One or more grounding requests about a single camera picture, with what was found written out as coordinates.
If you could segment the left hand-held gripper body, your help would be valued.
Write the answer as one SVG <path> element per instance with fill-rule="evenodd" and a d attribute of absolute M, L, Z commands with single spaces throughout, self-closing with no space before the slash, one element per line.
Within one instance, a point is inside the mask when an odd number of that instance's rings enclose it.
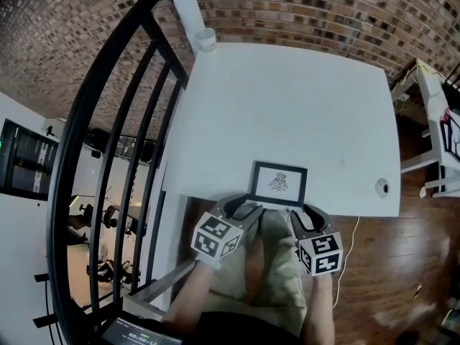
<path fill-rule="evenodd" d="M 190 247 L 208 261 L 220 261 L 239 247 L 247 230 L 247 217 L 228 217 L 222 208 L 205 212 L 195 226 Z"/>

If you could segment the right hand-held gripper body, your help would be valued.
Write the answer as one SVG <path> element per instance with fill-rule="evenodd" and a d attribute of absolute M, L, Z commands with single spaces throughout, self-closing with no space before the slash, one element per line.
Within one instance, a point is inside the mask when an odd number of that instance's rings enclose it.
<path fill-rule="evenodd" d="M 344 250 L 341 235 L 333 228 L 326 228 L 321 233 L 295 230 L 295 243 L 298 259 L 311 276 L 341 269 Z"/>

